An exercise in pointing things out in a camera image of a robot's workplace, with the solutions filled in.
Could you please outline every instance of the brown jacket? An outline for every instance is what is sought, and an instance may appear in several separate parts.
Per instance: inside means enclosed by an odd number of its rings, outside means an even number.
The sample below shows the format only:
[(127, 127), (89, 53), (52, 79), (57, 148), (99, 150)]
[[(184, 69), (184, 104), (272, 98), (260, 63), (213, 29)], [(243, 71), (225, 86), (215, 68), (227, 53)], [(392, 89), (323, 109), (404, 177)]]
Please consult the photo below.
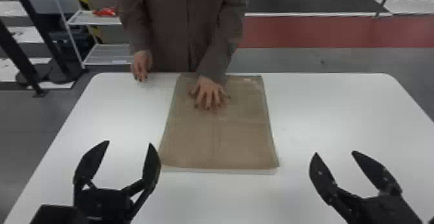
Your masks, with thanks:
[(154, 68), (197, 72), (222, 83), (242, 38), (247, 0), (119, 0), (132, 51), (150, 49)]

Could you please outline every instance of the white table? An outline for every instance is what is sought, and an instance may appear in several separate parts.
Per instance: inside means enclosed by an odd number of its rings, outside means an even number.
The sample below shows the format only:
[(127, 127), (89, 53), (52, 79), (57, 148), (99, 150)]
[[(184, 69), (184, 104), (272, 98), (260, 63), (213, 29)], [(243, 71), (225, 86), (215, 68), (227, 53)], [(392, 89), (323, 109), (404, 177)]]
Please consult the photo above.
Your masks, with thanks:
[[(111, 144), (94, 183), (122, 188), (137, 180), (147, 143), (160, 143), (177, 76), (153, 74), (148, 83), (130, 74), (94, 77), (5, 223), (29, 223), (43, 203), (71, 205), (80, 158), (105, 139)], [(277, 173), (164, 172), (133, 223), (344, 223), (316, 193), (308, 166), (318, 151), (341, 187), (376, 195), (352, 150), (385, 164), (424, 221), (434, 215), (434, 124), (397, 81), (385, 74), (262, 76)]]

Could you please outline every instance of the hand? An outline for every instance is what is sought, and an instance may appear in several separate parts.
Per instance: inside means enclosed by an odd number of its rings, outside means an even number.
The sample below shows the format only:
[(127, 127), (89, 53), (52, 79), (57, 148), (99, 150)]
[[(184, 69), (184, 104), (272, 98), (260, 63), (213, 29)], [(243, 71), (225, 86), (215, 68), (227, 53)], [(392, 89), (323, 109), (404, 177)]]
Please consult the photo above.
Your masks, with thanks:
[(152, 68), (152, 54), (149, 50), (141, 50), (134, 54), (134, 62), (131, 64), (131, 72), (135, 80), (148, 79), (148, 73)]
[(226, 99), (230, 98), (220, 84), (203, 76), (199, 76), (196, 86), (191, 90), (191, 95), (197, 95), (195, 108), (201, 106), (207, 110), (211, 107), (220, 107)]

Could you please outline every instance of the metal shelf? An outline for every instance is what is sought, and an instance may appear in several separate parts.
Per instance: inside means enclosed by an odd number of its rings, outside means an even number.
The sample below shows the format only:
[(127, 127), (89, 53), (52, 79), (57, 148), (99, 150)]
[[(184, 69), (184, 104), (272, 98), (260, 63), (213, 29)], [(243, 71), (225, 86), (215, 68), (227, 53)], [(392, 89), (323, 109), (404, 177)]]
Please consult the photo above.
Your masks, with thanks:
[(85, 65), (129, 65), (133, 61), (130, 45), (96, 44), (84, 60)]
[(118, 17), (98, 17), (92, 11), (78, 10), (69, 20), (68, 25), (121, 25)]

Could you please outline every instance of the brown towel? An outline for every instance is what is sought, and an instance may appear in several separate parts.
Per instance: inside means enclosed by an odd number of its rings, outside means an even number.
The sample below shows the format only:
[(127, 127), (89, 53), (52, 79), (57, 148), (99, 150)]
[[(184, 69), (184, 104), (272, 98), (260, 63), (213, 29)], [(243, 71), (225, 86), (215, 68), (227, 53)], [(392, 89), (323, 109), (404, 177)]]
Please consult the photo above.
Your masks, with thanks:
[(196, 82), (176, 82), (160, 145), (164, 165), (180, 168), (264, 170), (278, 167), (260, 76), (229, 76), (228, 105), (211, 111), (194, 108), (189, 96)]

